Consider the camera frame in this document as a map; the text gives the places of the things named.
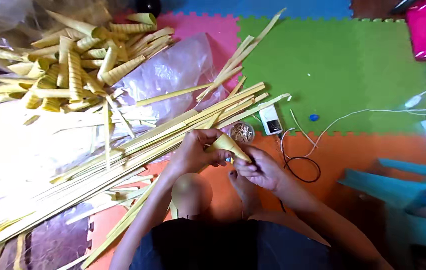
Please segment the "blue bottle cap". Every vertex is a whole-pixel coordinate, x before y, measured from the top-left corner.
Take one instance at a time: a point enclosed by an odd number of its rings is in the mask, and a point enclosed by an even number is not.
[[[318,114],[312,114],[312,115],[310,115],[310,116],[309,116],[309,119],[310,119],[312,122],[316,122],[316,121],[318,121],[319,116],[318,116]]]

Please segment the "black shorts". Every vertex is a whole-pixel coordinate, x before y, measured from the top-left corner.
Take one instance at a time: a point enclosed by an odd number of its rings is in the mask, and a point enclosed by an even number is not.
[[[257,220],[224,226],[180,218],[153,228],[130,270],[332,270],[331,248],[287,227]]]

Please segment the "white electrical box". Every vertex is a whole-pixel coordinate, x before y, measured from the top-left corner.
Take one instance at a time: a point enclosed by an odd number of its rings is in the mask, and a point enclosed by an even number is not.
[[[259,116],[267,135],[278,134],[283,131],[274,105],[260,110]]]

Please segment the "green foam mat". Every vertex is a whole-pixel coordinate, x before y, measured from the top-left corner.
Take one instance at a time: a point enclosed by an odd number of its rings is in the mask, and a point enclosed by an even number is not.
[[[240,17],[238,36],[255,37],[268,22]],[[302,128],[316,135],[352,112],[402,110],[409,98],[426,90],[426,62],[414,60],[402,21],[281,20],[243,66],[246,87],[263,81],[269,99],[292,95],[290,102],[276,104],[284,130],[296,127],[292,109]],[[426,95],[418,108],[425,106]],[[311,122],[311,114],[319,120]],[[338,121],[329,133],[420,133],[422,120],[407,113],[362,112]],[[254,118],[245,121],[264,132]]]

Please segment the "blue cloth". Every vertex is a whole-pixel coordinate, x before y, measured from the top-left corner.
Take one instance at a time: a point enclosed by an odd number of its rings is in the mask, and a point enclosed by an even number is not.
[[[129,269],[332,270],[334,261],[329,247],[271,222],[212,226],[180,218],[144,236]]]
[[[350,0],[164,0],[162,12],[183,12],[184,15],[195,12],[198,16],[219,14],[222,17],[233,15],[271,19],[278,11],[287,8],[282,18],[343,19],[353,15],[350,3]]]

